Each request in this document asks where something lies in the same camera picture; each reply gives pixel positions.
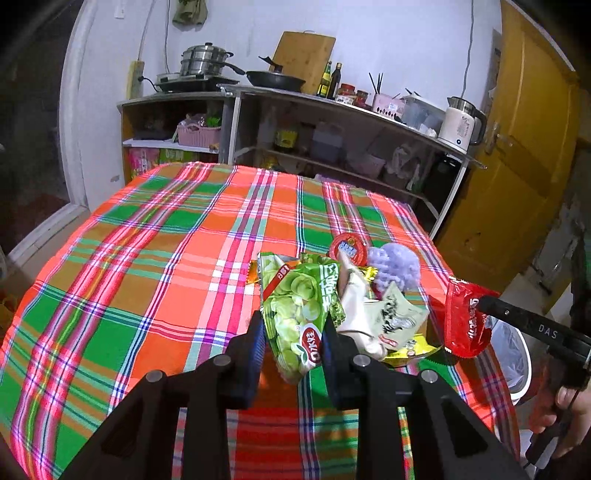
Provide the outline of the white printed snack bag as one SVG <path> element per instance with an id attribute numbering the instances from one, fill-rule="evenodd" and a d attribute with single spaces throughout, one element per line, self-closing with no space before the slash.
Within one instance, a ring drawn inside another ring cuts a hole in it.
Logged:
<path id="1" fill-rule="evenodd" d="M 395 283 L 380 301 L 367 303 L 367 311 L 372 335 L 390 351 L 403 348 L 429 316 L 425 307 L 412 304 Z"/>

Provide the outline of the steel steamer pot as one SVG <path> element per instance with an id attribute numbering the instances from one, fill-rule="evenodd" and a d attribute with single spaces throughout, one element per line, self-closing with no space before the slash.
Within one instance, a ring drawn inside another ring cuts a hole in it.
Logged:
<path id="1" fill-rule="evenodd" d="M 211 42 L 187 48 L 181 55 L 180 75 L 216 76 L 233 53 Z"/>

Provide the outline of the green bean snack bag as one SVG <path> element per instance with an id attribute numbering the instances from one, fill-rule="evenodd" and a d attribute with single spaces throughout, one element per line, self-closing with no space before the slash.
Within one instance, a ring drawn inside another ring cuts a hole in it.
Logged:
<path id="1" fill-rule="evenodd" d="M 256 269 L 267 342 L 281 378 L 297 384 L 322 363 L 325 323 L 345 320 L 339 262 L 314 253 L 288 257 L 261 252 Z"/>

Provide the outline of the black frying pan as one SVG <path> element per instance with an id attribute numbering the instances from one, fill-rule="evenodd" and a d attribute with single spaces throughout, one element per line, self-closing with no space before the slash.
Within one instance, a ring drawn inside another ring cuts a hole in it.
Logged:
<path id="1" fill-rule="evenodd" d="M 263 60 L 263 62 L 266 62 L 266 64 L 269 64 L 271 70 L 244 71 L 242 68 L 239 68 L 238 66 L 228 62 L 223 62 L 222 65 L 235 71 L 235 73 L 238 75 L 245 76 L 252 86 L 301 93 L 301 89 L 303 89 L 305 84 L 304 79 L 284 74 L 283 65 L 277 64 L 272 59 L 270 59 L 269 56 L 259 56 L 259 59 Z"/>

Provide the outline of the dark sauce bottle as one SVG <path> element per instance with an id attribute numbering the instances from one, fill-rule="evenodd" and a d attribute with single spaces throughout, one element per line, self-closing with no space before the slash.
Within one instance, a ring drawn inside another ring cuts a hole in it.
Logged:
<path id="1" fill-rule="evenodd" d="M 342 63 L 338 62 L 335 65 L 335 70 L 332 71 L 331 83 L 329 84 L 329 91 L 327 94 L 328 99 L 334 99 L 337 94 L 339 83 L 341 83 L 342 77 Z"/>

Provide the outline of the yellow small packet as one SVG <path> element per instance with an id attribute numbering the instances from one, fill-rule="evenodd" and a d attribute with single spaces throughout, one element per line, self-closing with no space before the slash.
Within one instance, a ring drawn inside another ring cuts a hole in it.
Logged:
<path id="1" fill-rule="evenodd" d="M 429 341 L 426 335 L 418 333 L 400 350 L 391 351 L 383 362 L 394 368 L 404 367 L 430 357 L 441 348 L 442 345 L 438 340 Z"/>

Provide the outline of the metal kitchen shelf rack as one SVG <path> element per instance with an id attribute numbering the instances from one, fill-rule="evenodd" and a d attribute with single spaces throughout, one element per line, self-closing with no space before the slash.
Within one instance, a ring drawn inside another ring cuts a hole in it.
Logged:
<path id="1" fill-rule="evenodd" d="M 430 236 L 482 163 L 426 132 L 362 108 L 283 90 L 228 85 L 219 159 L 318 177 L 412 207 Z"/>

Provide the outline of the pink utensil holder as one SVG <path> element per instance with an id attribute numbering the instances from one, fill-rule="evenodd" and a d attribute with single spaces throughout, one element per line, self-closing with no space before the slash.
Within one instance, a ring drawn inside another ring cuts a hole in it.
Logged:
<path id="1" fill-rule="evenodd" d="M 405 107 L 405 100 L 399 96 L 393 97 L 387 94 L 376 94 L 373 99 L 372 111 L 383 117 L 401 121 Z"/>

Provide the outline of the orange gold candy wrapper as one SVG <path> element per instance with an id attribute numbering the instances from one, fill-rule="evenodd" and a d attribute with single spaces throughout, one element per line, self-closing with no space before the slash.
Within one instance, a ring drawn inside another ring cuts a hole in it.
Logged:
<path id="1" fill-rule="evenodd" d="M 249 272 L 246 276 L 246 284 L 259 284 L 262 281 L 262 262 L 259 259 L 249 262 Z"/>

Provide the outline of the clear plastic container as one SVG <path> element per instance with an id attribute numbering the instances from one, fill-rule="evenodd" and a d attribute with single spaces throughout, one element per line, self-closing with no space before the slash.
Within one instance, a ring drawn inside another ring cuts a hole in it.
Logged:
<path id="1" fill-rule="evenodd" d="M 427 133 L 435 131 L 438 135 L 445 119 L 445 110 L 433 102 L 415 94 L 403 97 L 404 112 L 402 122 L 408 127 Z"/>

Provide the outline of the yellow wooden door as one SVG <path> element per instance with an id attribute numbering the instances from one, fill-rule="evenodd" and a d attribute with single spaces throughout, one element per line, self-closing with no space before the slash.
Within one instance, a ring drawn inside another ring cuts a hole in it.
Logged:
<path id="1" fill-rule="evenodd" d="M 504 1 L 499 76 L 483 144 L 436 237 L 453 273 L 498 292 L 526 270 L 563 203 L 580 126 L 579 81 L 532 20 Z"/>

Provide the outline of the cream crumpled bag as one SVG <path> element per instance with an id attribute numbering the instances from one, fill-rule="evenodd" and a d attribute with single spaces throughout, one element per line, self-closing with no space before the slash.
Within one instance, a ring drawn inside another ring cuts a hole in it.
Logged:
<path id="1" fill-rule="evenodd" d="M 362 354 L 383 361 L 388 351 L 370 330 L 370 320 L 365 305 L 369 284 L 361 270 L 346 253 L 339 251 L 339 299 L 345 319 L 337 332 L 352 338 Z"/>

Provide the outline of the white electric kettle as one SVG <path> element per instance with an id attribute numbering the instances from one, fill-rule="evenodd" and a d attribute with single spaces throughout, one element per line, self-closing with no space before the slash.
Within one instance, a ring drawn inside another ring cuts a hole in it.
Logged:
<path id="1" fill-rule="evenodd" d="M 451 96 L 447 100 L 448 108 L 438 139 L 467 153 L 471 146 L 477 146 L 483 142 L 487 116 L 464 98 Z"/>

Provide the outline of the red snack wrapper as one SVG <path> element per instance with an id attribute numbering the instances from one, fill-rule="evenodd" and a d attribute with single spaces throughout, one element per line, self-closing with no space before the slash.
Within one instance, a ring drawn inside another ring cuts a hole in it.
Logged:
<path id="1" fill-rule="evenodd" d="M 445 303 L 444 345 L 456 357 L 477 357 L 490 344 L 492 328 L 488 316 L 478 310 L 482 297 L 499 293 L 483 286 L 449 278 Z"/>

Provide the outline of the wooden side cabinet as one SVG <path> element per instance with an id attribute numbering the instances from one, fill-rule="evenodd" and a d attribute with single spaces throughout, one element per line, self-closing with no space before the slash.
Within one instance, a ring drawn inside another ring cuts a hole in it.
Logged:
<path id="1" fill-rule="evenodd" d="M 134 174 L 129 160 L 131 148 L 191 151 L 207 162 L 228 162 L 228 148 L 235 98 L 224 92 L 161 93 L 127 100 L 117 105 L 121 116 L 121 152 L 124 183 Z M 173 139 L 178 123 L 187 114 L 217 114 L 221 139 L 216 148 L 183 146 Z"/>

